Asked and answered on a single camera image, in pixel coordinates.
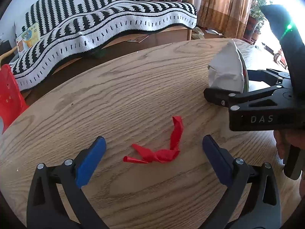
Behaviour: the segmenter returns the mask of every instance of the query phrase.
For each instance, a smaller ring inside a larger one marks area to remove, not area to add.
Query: slipper
[[[194,33],[201,33],[201,34],[204,35],[203,31],[202,31],[199,27],[193,28],[192,31],[193,31]]]
[[[201,39],[204,39],[204,34],[194,33],[194,34],[192,34],[192,38],[195,39],[195,40],[201,40]]]

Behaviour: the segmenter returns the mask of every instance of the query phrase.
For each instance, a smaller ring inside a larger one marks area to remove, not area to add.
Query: potted plant
[[[256,30],[256,33],[254,35],[254,39],[257,40],[260,29],[264,25],[264,22],[266,20],[265,16],[263,15],[262,11],[260,10],[260,6],[266,5],[266,0],[252,0],[251,2],[251,8],[250,8],[250,14],[249,19],[246,25],[244,38],[246,40],[251,40],[254,34],[254,30]]]

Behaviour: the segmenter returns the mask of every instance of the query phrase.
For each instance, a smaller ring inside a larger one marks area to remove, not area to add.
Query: flower pot
[[[247,25],[246,25],[246,29],[245,29],[245,33],[244,33],[244,38],[247,40],[251,40],[253,32],[256,28],[258,24],[258,20],[249,16]]]
[[[252,39],[257,41],[258,37],[260,36],[260,32],[255,30],[253,35],[252,35]]]

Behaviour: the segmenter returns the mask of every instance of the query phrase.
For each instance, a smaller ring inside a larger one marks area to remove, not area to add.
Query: orange curtain
[[[252,0],[202,0],[197,24],[242,39]]]

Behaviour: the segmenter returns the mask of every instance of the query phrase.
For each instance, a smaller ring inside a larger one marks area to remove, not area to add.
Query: wood grain tabletop
[[[0,140],[0,190],[18,218],[26,223],[37,164],[62,164],[101,135],[107,151],[83,192],[109,228],[198,228],[226,189],[202,151],[202,138],[211,134],[233,157],[272,164],[285,221],[300,201],[299,181],[283,174],[272,131],[232,132],[228,109],[203,97],[207,66],[228,40],[192,40],[135,52],[72,78],[31,105]],[[253,46],[235,42],[249,69],[280,68]],[[174,161],[122,161],[126,155],[140,157],[132,143],[168,148],[173,115],[182,116],[185,128]],[[59,190],[70,218],[77,221],[61,185]]]

